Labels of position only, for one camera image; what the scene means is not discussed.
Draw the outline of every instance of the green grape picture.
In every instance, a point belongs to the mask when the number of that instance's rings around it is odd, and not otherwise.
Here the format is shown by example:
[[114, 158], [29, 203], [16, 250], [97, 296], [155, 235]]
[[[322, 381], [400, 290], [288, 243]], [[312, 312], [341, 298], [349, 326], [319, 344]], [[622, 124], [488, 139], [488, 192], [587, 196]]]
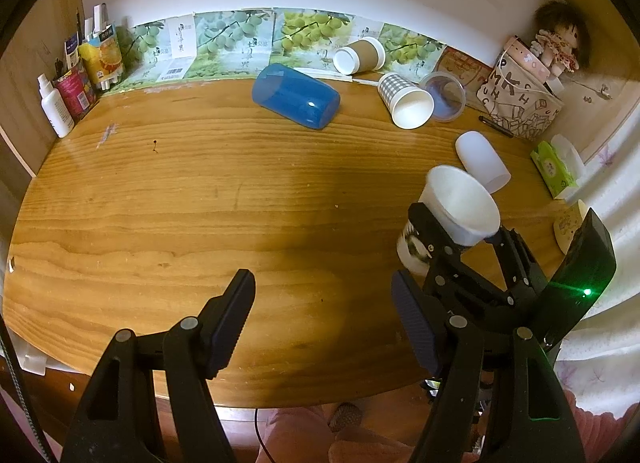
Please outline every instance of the green grape picture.
[[267, 10], [235, 10], [196, 14], [196, 39], [198, 55], [210, 56], [221, 52], [233, 52], [241, 42], [255, 38], [258, 27], [269, 20]]
[[291, 67], [319, 62], [322, 68], [331, 69], [330, 50], [348, 43], [354, 16], [298, 8], [275, 10], [271, 62]]
[[256, 76], [269, 63], [273, 12], [233, 10], [194, 16], [196, 58], [185, 79]]
[[444, 43], [400, 26], [385, 24], [380, 42], [386, 50], [383, 71], [396, 71], [418, 81], [433, 71], [444, 50]]
[[153, 23], [140, 24], [129, 30], [119, 26], [116, 28], [120, 53], [126, 69], [134, 69], [137, 65], [146, 62], [158, 61], [158, 56], [170, 53], [166, 45], [162, 43], [160, 32], [164, 30], [164, 21], [154, 21]]

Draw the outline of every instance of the stuffed doll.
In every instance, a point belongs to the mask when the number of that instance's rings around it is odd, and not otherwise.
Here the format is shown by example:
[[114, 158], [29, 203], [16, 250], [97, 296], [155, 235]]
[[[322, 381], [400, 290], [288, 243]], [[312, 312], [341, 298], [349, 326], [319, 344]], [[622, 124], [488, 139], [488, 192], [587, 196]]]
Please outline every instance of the stuffed doll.
[[566, 3], [550, 1], [536, 11], [539, 28], [531, 51], [551, 75], [588, 66], [591, 39], [582, 16]]

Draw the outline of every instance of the white curtain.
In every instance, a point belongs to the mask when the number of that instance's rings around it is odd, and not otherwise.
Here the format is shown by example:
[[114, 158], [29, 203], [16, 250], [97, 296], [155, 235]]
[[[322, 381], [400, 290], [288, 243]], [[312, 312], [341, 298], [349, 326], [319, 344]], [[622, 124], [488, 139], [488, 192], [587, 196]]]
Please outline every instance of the white curtain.
[[640, 108], [588, 164], [575, 198], [609, 230], [616, 274], [567, 335], [556, 363], [577, 405], [622, 416], [640, 399]]

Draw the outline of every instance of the pen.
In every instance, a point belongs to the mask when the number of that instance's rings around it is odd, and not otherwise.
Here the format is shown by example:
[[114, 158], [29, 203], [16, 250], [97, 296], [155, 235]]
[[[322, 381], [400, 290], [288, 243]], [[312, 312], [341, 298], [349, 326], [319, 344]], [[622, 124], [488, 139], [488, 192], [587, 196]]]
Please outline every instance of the pen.
[[493, 120], [483, 117], [482, 115], [478, 117], [478, 120], [480, 120], [484, 124], [487, 124], [490, 128], [495, 129], [496, 131], [502, 133], [503, 135], [509, 136], [509, 138], [513, 138], [513, 133], [511, 133], [510, 130], [505, 129], [502, 126], [499, 126]]

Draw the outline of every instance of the pink fabric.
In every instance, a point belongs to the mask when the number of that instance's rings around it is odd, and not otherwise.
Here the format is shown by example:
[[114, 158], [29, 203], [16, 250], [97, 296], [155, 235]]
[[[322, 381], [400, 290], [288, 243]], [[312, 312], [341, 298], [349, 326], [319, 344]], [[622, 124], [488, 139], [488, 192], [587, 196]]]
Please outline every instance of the pink fabric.
[[[587, 463], [595, 463], [609, 449], [633, 416], [637, 404], [625, 416], [594, 415], [575, 406], [575, 396], [565, 392], [580, 431]], [[362, 427], [347, 427], [334, 435], [321, 407], [278, 409], [265, 431], [265, 445], [276, 463], [406, 463], [413, 447], [377, 435]], [[462, 463], [476, 461], [466, 453]], [[256, 463], [270, 463], [260, 449]]]
[[[15, 403], [14, 399], [11, 396], [9, 396], [9, 394], [7, 394], [4, 391], [4, 389], [0, 389], [0, 399], [4, 399], [6, 406], [8, 407], [11, 414], [14, 415], [16, 422], [20, 426], [20, 429], [22, 429], [22, 432], [27, 436], [31, 444], [34, 446], [34, 448], [41, 453], [40, 447], [38, 447], [38, 442], [36, 441], [36, 436], [33, 434], [33, 432], [31, 432], [31, 427], [29, 427], [29, 422], [27, 421], [27, 417], [24, 415], [24, 412], [22, 411], [20, 405]], [[58, 458], [58, 461], [60, 461], [60, 455], [62, 454], [62, 447], [49, 434], [45, 432], [44, 435], [47, 437], [47, 440], [49, 441], [49, 446], [53, 451], [53, 455], [56, 458]]]

